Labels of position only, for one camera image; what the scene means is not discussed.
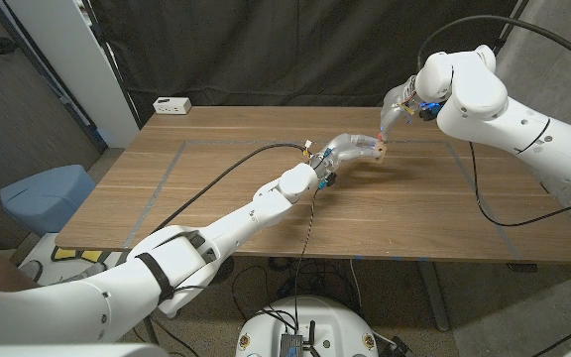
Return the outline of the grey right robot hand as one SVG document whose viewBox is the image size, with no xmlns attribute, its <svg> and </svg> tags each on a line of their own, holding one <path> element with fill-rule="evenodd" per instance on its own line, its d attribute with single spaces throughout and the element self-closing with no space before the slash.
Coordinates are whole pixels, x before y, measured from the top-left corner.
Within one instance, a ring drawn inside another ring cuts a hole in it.
<svg viewBox="0 0 571 357">
<path fill-rule="evenodd" d="M 385 96 L 381 110 L 379 138 L 386 142 L 391 138 L 392 127 L 400 120 L 410 118 L 418 107 L 420 97 L 415 90 L 416 76 L 392 88 Z"/>
</svg>

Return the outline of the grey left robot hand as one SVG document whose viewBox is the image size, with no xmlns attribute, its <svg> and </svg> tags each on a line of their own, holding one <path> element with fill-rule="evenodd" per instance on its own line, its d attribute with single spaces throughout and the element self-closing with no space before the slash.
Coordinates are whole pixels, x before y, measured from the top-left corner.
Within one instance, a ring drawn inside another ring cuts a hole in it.
<svg viewBox="0 0 571 357">
<path fill-rule="evenodd" d="M 380 163 L 387 146 L 377 138 L 357 134 L 340 134 L 320 152 L 311 156 L 309 164 L 319 179 L 327 179 L 343 162 L 368 159 Z"/>
</svg>

